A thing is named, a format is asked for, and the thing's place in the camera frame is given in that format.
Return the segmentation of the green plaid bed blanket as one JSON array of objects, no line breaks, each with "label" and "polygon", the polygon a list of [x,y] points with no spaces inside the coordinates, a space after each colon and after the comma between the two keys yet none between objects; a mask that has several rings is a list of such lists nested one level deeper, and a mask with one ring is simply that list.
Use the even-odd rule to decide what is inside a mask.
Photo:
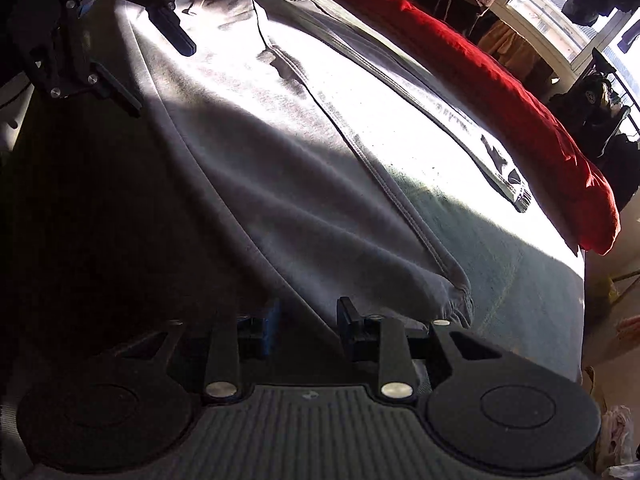
[{"label": "green plaid bed blanket", "polygon": [[387,170],[468,277],[474,332],[578,380],[584,259],[538,205],[517,211],[474,162]]}]

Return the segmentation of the rack with orange clothes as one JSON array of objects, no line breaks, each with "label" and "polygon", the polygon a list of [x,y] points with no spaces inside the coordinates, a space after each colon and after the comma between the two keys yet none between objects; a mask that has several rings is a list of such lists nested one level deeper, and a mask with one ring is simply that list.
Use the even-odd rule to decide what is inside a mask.
[{"label": "rack with orange clothes", "polygon": [[555,71],[534,46],[504,21],[495,22],[480,37],[480,50],[490,55],[538,100],[551,90]]}]

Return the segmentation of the red duvet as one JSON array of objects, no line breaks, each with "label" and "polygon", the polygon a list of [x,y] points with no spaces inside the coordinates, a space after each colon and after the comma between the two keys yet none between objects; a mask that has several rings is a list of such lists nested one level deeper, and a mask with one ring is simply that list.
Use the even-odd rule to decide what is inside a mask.
[{"label": "red duvet", "polygon": [[620,214],[612,188],[564,126],[517,79],[410,0],[338,1],[450,84],[506,144],[536,166],[580,248],[601,256],[613,248]]}]

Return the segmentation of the dark jackets on rack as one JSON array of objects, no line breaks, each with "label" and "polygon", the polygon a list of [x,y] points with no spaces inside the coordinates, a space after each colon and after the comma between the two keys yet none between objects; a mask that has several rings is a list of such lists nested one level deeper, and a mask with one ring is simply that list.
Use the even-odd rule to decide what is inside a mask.
[{"label": "dark jackets on rack", "polygon": [[616,68],[597,49],[574,84],[555,93],[549,110],[565,127],[578,148],[612,188],[616,207],[624,209],[639,189],[639,141],[623,132],[623,124],[638,128],[632,111],[636,101],[624,102],[614,84]]}]

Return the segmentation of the pink clothes pile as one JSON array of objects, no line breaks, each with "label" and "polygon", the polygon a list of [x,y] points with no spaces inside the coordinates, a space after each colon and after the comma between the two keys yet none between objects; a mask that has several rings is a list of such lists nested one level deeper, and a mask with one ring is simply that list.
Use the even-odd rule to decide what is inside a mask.
[{"label": "pink clothes pile", "polygon": [[631,409],[625,405],[614,405],[602,415],[596,451],[596,473],[605,477],[613,468],[613,474],[621,474],[622,479],[627,479],[632,474],[636,461]]}]

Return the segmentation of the grey sweatpants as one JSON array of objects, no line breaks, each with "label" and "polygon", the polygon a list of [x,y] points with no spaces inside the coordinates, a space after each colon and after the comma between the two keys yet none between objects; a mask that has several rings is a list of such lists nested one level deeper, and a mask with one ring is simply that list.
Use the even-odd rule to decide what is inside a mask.
[{"label": "grey sweatpants", "polygon": [[96,44],[125,66],[171,169],[265,286],[321,325],[338,298],[470,327],[496,273],[483,216],[529,216],[498,140],[333,0],[178,0],[179,54],[131,3]]}]

